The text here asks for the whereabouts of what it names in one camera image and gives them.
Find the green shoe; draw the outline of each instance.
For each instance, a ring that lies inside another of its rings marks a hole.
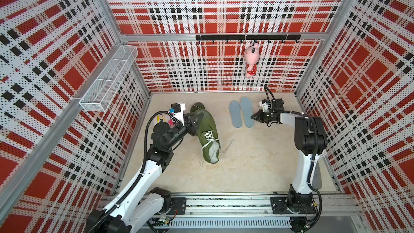
[[[204,109],[194,112],[194,115],[202,114],[203,118],[198,123],[196,135],[200,140],[204,160],[208,163],[215,164],[219,162],[220,140],[217,133],[216,123],[211,114]]]
[[[191,106],[190,112],[195,112],[197,110],[205,110],[204,104],[196,102],[193,106]]]

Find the plush toy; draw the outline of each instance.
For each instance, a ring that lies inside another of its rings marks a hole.
[[[244,53],[244,59],[246,60],[246,78],[251,78],[256,74],[256,63],[259,61],[259,44],[254,43]]]

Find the black hook rack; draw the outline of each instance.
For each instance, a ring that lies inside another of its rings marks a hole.
[[[285,43],[287,40],[294,40],[295,43],[299,43],[299,39],[301,38],[300,34],[253,34],[253,35],[196,35],[195,39],[201,43],[201,41],[212,41],[213,44],[215,41],[226,41],[226,44],[229,41],[240,41],[243,44],[243,41],[252,40],[255,43],[258,41],[281,41]]]

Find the perforated wall panel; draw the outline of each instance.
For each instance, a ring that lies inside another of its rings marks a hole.
[[[96,0],[0,0],[0,190],[114,44]]]
[[[259,42],[257,72],[247,79],[246,48],[254,42],[132,42],[150,91],[262,90],[296,88],[318,40]]]
[[[298,96],[374,232],[414,230],[414,0],[355,0]]]
[[[81,111],[0,232],[83,232],[87,215],[116,187],[144,101],[128,71],[107,112]]]
[[[124,34],[324,32],[341,0],[107,0]]]

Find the white wire basket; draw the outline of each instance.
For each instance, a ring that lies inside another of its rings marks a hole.
[[[85,111],[106,112],[138,56],[136,46],[121,45],[80,101]]]

